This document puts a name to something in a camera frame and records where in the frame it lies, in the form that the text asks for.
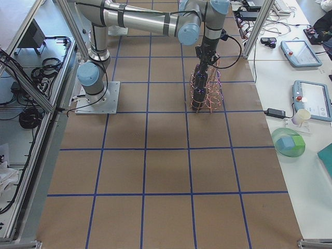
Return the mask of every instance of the blue and white device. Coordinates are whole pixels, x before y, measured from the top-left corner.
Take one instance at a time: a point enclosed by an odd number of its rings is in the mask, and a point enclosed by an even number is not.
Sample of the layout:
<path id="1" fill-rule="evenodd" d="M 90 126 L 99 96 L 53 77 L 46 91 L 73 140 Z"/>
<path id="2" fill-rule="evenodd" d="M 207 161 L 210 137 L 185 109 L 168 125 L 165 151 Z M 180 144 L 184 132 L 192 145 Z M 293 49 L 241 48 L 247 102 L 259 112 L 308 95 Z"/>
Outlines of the blue and white device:
<path id="1" fill-rule="evenodd" d="M 293 85 L 295 110 L 306 109 L 311 118 L 332 121 L 331 100 L 327 85 L 296 80 Z"/>
<path id="2" fill-rule="evenodd" d="M 320 59 L 305 40 L 283 40 L 280 46 L 294 67 L 322 65 Z"/>

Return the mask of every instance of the blue joint cap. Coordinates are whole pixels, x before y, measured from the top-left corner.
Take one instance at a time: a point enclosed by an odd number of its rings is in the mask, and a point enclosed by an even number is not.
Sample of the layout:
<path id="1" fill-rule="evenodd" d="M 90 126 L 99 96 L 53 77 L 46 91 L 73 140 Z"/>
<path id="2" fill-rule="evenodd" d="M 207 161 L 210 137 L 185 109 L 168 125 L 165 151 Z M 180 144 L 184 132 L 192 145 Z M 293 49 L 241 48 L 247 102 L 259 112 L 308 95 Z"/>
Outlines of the blue joint cap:
<path id="1" fill-rule="evenodd" d="M 99 69 L 92 62 L 84 63 L 77 70 L 77 77 L 85 87 L 93 85 L 99 78 Z"/>
<path id="2" fill-rule="evenodd" d="M 215 11 L 227 15 L 229 8 L 229 0 L 211 0 L 210 4 Z"/>
<path id="3" fill-rule="evenodd" d="M 178 6 L 179 11 L 184 11 L 186 8 L 188 0 L 180 0 L 180 4 Z"/>
<path id="4" fill-rule="evenodd" d="M 177 38 L 181 44 L 190 46 L 197 42 L 199 31 L 199 26 L 196 23 L 187 23 L 178 31 Z"/>

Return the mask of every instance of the white plastic bag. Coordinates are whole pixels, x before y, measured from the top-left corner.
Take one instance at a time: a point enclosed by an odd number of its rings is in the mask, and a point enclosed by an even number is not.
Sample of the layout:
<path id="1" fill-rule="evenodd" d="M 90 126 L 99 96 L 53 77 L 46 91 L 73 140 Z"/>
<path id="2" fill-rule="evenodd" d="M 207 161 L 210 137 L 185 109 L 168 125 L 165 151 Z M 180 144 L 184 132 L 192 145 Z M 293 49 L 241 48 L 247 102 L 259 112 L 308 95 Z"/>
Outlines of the white plastic bag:
<path id="1" fill-rule="evenodd" d="M 321 7 L 326 12 L 332 10 L 332 0 L 322 0 Z"/>

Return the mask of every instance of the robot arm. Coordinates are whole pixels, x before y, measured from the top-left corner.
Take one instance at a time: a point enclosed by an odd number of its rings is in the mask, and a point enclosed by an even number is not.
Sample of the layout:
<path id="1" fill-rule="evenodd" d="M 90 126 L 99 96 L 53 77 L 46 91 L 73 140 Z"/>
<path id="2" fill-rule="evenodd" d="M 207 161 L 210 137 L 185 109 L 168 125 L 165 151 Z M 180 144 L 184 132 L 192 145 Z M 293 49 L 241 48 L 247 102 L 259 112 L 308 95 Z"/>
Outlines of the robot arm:
<path id="1" fill-rule="evenodd" d="M 91 21 L 89 57 L 94 63 L 102 63 L 105 67 L 110 59 L 107 50 L 109 26 L 174 36 L 183 45 L 193 45 L 198 40 L 201 22 L 204 22 L 202 45 L 196 48 L 200 63 L 195 68 L 192 103 L 193 109 L 200 108 L 200 103 L 205 98 L 208 67 L 216 61 L 216 47 L 228 13 L 229 0 L 182 0 L 179 12 L 175 13 L 113 3 L 111 0 L 77 0 L 76 4 L 81 13 Z"/>

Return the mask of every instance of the power adapter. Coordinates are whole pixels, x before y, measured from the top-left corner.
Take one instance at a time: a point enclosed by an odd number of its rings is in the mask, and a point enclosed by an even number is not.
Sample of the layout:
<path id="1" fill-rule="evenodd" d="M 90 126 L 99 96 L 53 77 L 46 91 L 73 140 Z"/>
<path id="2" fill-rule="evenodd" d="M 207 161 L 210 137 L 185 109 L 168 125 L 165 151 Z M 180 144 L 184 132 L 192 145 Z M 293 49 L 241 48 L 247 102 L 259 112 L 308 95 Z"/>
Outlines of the power adapter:
<path id="1" fill-rule="evenodd" d="M 286 113 L 284 110 L 268 108 L 267 110 L 264 111 L 264 113 L 266 116 L 270 116 L 270 117 L 274 117 L 274 118 L 284 119 L 286 117 Z"/>

